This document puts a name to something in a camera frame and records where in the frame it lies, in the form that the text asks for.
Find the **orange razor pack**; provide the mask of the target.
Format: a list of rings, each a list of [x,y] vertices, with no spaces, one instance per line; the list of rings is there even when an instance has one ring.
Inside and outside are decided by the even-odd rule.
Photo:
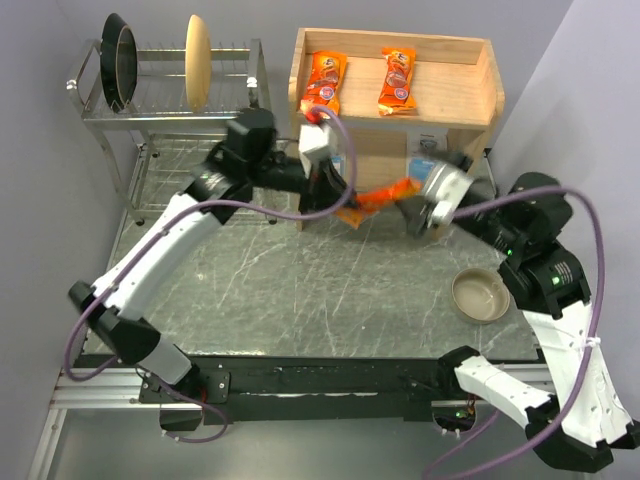
[[[416,50],[385,47],[382,49],[382,55],[386,60],[386,73],[378,98],[379,115],[415,114],[417,104],[411,93],[411,82]]]
[[[356,194],[356,207],[342,207],[334,216],[347,225],[358,228],[366,219],[396,202],[417,195],[423,183],[418,179],[405,177],[395,183],[368,192]]]
[[[311,116],[316,106],[324,106],[334,114],[340,113],[339,92],[347,67],[347,56],[335,51],[316,51],[312,55],[309,80],[302,99],[300,111]]]

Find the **blue razor blister pack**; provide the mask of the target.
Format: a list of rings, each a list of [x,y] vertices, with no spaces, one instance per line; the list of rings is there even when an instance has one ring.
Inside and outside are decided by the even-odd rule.
[[[338,174],[344,176],[347,167],[346,155],[344,153],[334,153],[331,156],[331,162]]]
[[[406,176],[423,187],[435,167],[433,156],[447,149],[444,134],[409,132],[406,135]]]

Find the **wooden two-tier shelf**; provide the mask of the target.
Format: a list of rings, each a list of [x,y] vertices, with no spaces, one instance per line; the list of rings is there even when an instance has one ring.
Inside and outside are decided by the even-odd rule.
[[[386,72],[385,47],[410,47],[417,58],[411,93],[412,115],[382,116],[378,97]],[[487,39],[302,27],[298,31],[289,77],[289,118],[299,130],[299,103],[311,73],[312,55],[321,50],[347,57],[339,93],[340,117],[358,156],[356,187],[377,189],[407,174],[407,135],[432,128],[447,131],[447,146],[479,160],[499,123],[505,93]]]

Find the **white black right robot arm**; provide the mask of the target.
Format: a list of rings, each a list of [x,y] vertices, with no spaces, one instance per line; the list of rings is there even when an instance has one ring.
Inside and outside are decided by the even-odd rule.
[[[443,355],[426,389],[471,394],[525,431],[548,466],[596,473],[616,449],[636,449],[639,424],[623,407],[596,336],[604,287],[590,286],[578,258],[559,242],[571,219],[569,188],[538,172],[489,199],[467,173],[445,165],[427,176],[418,230],[453,224],[503,255],[498,273],[543,351],[552,392],[535,389],[463,346]]]

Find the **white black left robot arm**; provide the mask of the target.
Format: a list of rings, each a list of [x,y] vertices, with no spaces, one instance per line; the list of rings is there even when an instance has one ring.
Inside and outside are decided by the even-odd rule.
[[[93,283],[71,287],[69,298],[80,318],[69,338],[87,327],[115,360],[149,372],[172,399],[199,400],[204,384],[198,366],[144,318],[166,277],[240,209],[309,221],[356,204],[353,180],[344,180],[333,166],[344,145],[350,167],[357,167],[353,141],[334,112],[315,107],[308,113],[296,158],[277,150],[277,137],[267,109],[247,108],[229,120],[225,137],[143,238]]]

